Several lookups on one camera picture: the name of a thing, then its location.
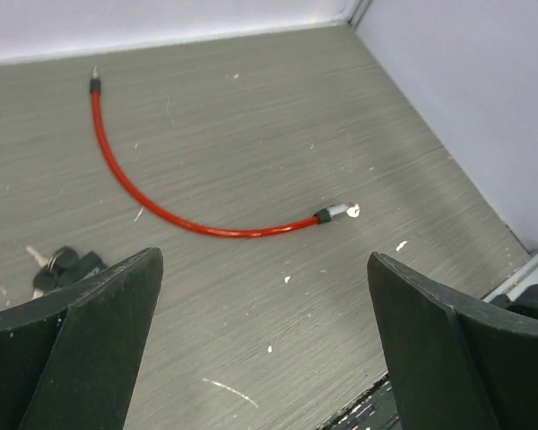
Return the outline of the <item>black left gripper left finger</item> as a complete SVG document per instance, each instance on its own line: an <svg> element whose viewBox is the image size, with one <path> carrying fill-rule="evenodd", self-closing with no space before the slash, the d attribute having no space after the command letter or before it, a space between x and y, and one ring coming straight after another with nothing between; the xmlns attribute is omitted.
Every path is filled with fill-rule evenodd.
<svg viewBox="0 0 538 430"><path fill-rule="evenodd" d="M121 429L163 277L145 248L0 312L0 429Z"/></svg>

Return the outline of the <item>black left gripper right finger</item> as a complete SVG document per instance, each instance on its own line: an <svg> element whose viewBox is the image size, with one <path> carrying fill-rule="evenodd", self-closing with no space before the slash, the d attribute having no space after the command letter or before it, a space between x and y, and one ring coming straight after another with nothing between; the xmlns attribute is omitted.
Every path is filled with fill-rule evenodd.
<svg viewBox="0 0 538 430"><path fill-rule="evenodd" d="M373 253L369 293L405 429L538 429L538 284L490 302Z"/></svg>

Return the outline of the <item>black padlock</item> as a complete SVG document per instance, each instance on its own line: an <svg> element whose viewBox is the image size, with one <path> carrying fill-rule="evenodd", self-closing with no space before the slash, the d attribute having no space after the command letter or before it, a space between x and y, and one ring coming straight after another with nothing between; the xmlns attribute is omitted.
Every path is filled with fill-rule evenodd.
<svg viewBox="0 0 538 430"><path fill-rule="evenodd" d="M76 264L59 276L56 285L59 288L67 287L81 280L88 279L107 268L108 266L98 254L88 252Z"/></svg>

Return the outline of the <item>black-headed key bunch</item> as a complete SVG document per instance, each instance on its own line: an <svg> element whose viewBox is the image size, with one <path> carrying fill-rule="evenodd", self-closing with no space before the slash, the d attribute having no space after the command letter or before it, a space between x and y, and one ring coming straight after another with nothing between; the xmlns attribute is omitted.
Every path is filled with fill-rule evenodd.
<svg viewBox="0 0 538 430"><path fill-rule="evenodd" d="M25 250L39 265L32 281L32 299L54 291L59 278L79 260L78 253L69 246L60 247L50 257L42 255L31 245L26 245Z"/></svg>

